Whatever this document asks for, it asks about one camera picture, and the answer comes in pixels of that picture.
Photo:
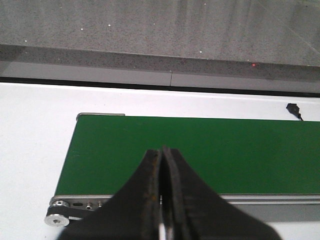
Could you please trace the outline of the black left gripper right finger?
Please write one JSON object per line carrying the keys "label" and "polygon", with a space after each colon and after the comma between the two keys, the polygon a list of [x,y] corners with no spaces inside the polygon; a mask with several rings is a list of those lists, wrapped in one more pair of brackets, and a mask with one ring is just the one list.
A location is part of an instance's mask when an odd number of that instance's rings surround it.
{"label": "black left gripper right finger", "polygon": [[168,235],[174,240],[279,240],[269,225],[211,189],[176,148],[161,151],[159,189]]}

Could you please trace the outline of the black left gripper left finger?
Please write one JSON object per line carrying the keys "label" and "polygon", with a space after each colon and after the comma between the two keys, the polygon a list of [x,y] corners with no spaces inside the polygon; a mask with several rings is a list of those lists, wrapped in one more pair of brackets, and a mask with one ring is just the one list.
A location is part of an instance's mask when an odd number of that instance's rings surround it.
{"label": "black left gripper left finger", "polygon": [[158,150],[147,150],[122,188],[101,208],[68,226],[58,239],[159,239],[160,156]]}

